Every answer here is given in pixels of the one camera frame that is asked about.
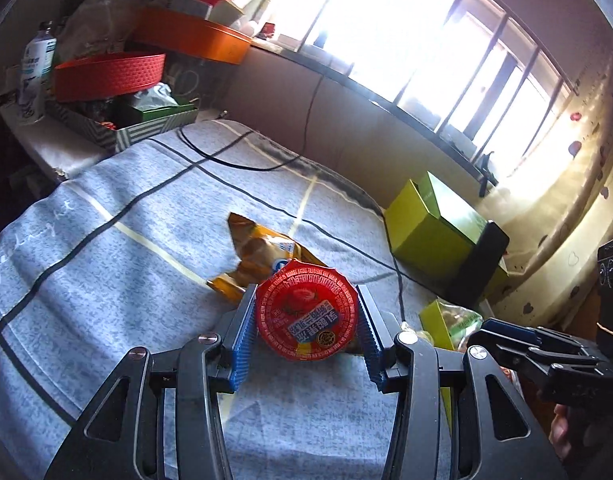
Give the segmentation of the right hand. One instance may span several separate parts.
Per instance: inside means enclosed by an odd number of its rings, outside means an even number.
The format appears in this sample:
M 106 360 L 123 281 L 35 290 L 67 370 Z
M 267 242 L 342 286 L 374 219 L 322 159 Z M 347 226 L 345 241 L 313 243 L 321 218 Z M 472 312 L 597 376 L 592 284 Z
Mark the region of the right hand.
M 565 460 L 572 448 L 569 440 L 568 408 L 566 406 L 561 404 L 555 405 L 548 439 L 553 445 L 557 456 L 561 460 Z

